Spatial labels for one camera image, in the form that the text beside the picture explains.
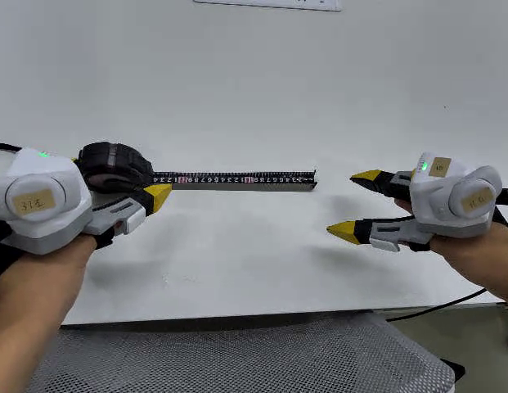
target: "tape measure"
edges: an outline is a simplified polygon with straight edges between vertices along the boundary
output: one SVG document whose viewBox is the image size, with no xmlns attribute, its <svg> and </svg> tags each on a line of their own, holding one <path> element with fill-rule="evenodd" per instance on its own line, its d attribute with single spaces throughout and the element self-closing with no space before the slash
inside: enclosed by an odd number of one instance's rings
<svg viewBox="0 0 508 393">
<path fill-rule="evenodd" d="M 153 184 L 172 184 L 174 190 L 306 192 L 316 185 L 311 172 L 155 172 L 136 149 L 98 142 L 79 153 L 76 164 L 88 187 L 100 193 L 131 192 Z"/>
</svg>

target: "white tabletop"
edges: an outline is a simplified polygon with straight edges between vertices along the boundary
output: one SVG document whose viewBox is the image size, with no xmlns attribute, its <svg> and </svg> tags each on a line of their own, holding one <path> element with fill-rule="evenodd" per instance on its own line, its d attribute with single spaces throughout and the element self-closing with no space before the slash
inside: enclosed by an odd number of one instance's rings
<svg viewBox="0 0 508 393">
<path fill-rule="evenodd" d="M 66 156 L 123 142 L 157 170 L 318 171 L 312 193 L 173 192 L 95 253 L 67 323 L 436 305 L 477 287 L 326 226 L 403 215 L 348 177 L 422 151 L 508 184 L 508 0 L 3 0 L 0 140 Z"/>
</svg>

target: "hand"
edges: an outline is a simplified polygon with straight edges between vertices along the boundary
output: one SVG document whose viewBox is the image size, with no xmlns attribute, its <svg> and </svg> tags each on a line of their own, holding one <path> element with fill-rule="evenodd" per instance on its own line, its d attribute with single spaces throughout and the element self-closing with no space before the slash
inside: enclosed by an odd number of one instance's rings
<svg viewBox="0 0 508 393">
<path fill-rule="evenodd" d="M 411 213 L 408 202 L 395 203 Z M 434 236 L 432 251 L 440 254 L 459 274 L 508 301 L 508 228 L 492 223 L 481 237 L 456 239 Z"/>
<path fill-rule="evenodd" d="M 0 277 L 0 391 L 24 391 L 83 283 L 93 237 L 45 256 L 24 255 Z"/>
<path fill-rule="evenodd" d="M 0 277 L 0 310 L 53 312 L 64 318 L 79 293 L 96 245 L 93 237 L 80 236 L 51 254 L 22 256 Z"/>
</svg>

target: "handwritten label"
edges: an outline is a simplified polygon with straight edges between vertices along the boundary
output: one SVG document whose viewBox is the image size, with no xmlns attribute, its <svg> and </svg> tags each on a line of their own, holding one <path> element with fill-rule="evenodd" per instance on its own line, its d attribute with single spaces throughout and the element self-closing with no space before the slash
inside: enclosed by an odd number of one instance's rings
<svg viewBox="0 0 508 393">
<path fill-rule="evenodd" d="M 433 178 L 446 178 L 448 169 L 450 168 L 450 163 L 452 163 L 452 159 L 450 158 L 434 158 L 429 176 L 432 176 Z"/>
<path fill-rule="evenodd" d="M 50 189 L 14 196 L 13 201 L 18 215 L 30 215 L 56 207 L 56 201 Z"/>
<path fill-rule="evenodd" d="M 485 187 L 481 188 L 477 192 L 474 192 L 467 198 L 461 200 L 461 205 L 463 206 L 463 210 L 465 211 L 465 213 L 470 213 L 471 211 L 474 211 L 479 207 L 487 205 L 488 203 L 493 201 L 493 199 L 494 197 L 492 190 L 488 187 Z"/>
</svg>

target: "gray mesh fabric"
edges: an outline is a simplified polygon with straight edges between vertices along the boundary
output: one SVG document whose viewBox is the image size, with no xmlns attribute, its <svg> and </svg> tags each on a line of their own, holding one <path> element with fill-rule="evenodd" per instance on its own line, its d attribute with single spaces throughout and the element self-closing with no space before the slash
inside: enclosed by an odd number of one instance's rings
<svg viewBox="0 0 508 393">
<path fill-rule="evenodd" d="M 219 332 L 61 331 L 29 393 L 448 393 L 453 371 L 380 316 Z"/>
</svg>

